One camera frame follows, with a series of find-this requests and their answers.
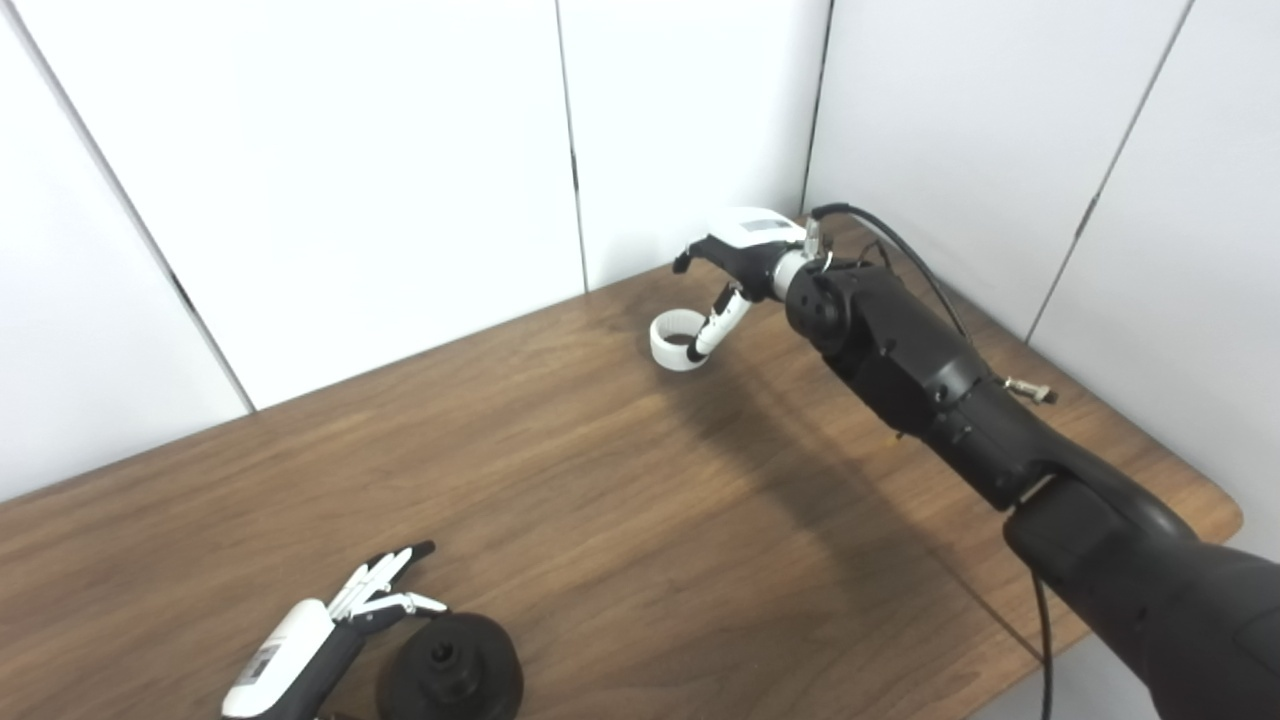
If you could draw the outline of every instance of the white ring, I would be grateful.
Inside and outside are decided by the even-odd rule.
[[[701,313],[684,309],[667,310],[654,318],[649,324],[649,350],[653,351],[653,359],[663,368],[677,373],[700,368],[707,361],[705,357],[694,363],[689,359],[689,345],[677,345],[667,338],[677,334],[696,337],[705,322],[707,318]]]

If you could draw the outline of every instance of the black plastic casing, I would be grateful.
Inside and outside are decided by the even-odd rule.
[[[1280,565],[1201,542],[1050,428],[884,268],[803,268],[787,322],[891,428],[997,510],[1005,539],[1151,689],[1165,720],[1280,717]]]

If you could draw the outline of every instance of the wire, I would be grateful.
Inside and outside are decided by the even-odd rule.
[[[1048,601],[1044,598],[1044,580],[1032,573],[1036,585],[1036,607],[1041,615],[1041,666],[1044,669],[1044,693],[1041,698],[1041,720],[1053,714],[1053,630],[1050,626]]]
[[[870,223],[872,227],[881,231],[881,233],[892,240],[893,243],[897,245],[899,249],[902,251],[902,254],[906,255],[906,259],[910,260],[911,264],[915,265],[918,270],[920,270],[922,275],[924,275],[925,282],[929,283],[929,287],[933,290],[933,293],[937,295],[938,301],[942,302],[942,307],[947,311],[947,315],[951,316],[951,323],[955,324],[956,332],[960,333],[960,337],[965,338],[970,343],[973,342],[973,338],[969,336],[968,328],[964,327],[964,320],[960,319],[960,313],[956,311],[955,305],[951,304],[951,299],[947,297],[947,293],[942,290],[942,284],[938,283],[937,275],[934,275],[933,270],[931,270],[929,266],[924,263],[924,259],[922,259],[915,252],[915,250],[913,250],[911,246],[908,245],[905,240],[902,240],[902,236],[893,232],[893,228],[886,225],[884,222],[877,218],[876,215],[872,215],[870,213],[863,210],[861,208],[854,208],[847,202],[832,202],[831,205],[822,205],[819,208],[814,208],[813,210],[809,211],[809,217],[813,218],[814,220],[820,222],[823,218],[831,215],[832,213],[845,213],[855,218],[867,220],[868,223]]]

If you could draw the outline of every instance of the robotic hand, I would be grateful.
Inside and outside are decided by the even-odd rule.
[[[1030,413],[1014,395],[1041,402],[1052,393],[997,377],[927,270],[956,328],[890,268],[832,258],[819,242],[832,213],[876,227],[925,270],[888,227],[845,204],[815,208],[806,229],[771,227],[785,237],[754,229],[785,218],[733,210],[726,218],[737,227],[713,222],[673,270],[692,258],[724,269],[733,278],[726,292],[742,302],[737,316],[750,302],[783,302],[791,328],[887,425],[922,439],[993,509],[1012,509],[1005,541],[1147,684],[1161,717],[1280,717],[1280,565],[1201,542],[1142,486]],[[681,370],[704,363],[733,324],[718,323],[722,307],[732,301],[680,331],[694,338],[680,348],[686,363],[663,363],[657,343],[655,359]]]
[[[293,606],[223,700],[224,720],[312,720],[355,662],[365,638],[416,616],[431,621],[401,648],[379,682],[384,720],[511,720],[524,694],[515,646],[493,620],[451,612],[412,592],[392,593],[435,550],[425,541],[356,568],[329,605]]]

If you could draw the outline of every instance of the black spool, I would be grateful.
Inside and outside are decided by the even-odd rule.
[[[512,720],[525,694],[516,646],[472,612],[431,620],[396,655],[378,689],[383,720]]]

